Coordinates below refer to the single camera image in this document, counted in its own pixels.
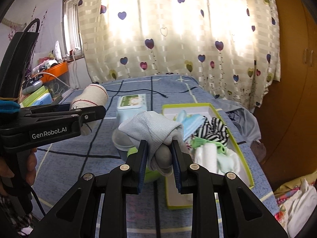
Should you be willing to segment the person's left hand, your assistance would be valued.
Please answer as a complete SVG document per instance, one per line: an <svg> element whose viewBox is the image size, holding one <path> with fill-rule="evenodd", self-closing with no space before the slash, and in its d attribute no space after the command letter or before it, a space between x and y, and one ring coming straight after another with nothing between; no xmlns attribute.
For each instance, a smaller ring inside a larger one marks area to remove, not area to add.
<svg viewBox="0 0 317 238"><path fill-rule="evenodd" d="M27 157L26 160L22 160L22 162L17 161L15 163L12 163L10 165L7 164L7 161L5 161L3 158L1 158L1 177L5 178L12 178L15 174L20 173L20 170L25 170L25 180L26 182L32 186L35 181L36 177L36 165L37 165L37 159L36 154L37 149L33 148L30 150L30 154Z"/></svg>

